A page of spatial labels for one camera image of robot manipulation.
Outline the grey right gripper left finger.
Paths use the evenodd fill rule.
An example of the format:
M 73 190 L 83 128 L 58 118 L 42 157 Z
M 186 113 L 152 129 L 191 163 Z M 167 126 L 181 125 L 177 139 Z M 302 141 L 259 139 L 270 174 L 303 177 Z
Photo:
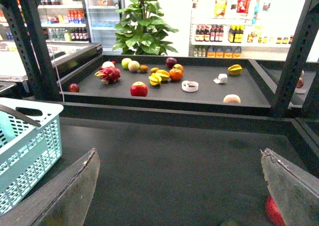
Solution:
M 100 169 L 96 149 L 47 182 L 0 218 L 2 226 L 81 226 Z

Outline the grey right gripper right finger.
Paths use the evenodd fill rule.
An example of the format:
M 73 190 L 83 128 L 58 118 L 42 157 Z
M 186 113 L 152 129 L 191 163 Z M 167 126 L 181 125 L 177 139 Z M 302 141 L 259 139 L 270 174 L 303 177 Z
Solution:
M 319 224 L 319 179 L 266 148 L 261 165 L 270 195 L 287 226 Z

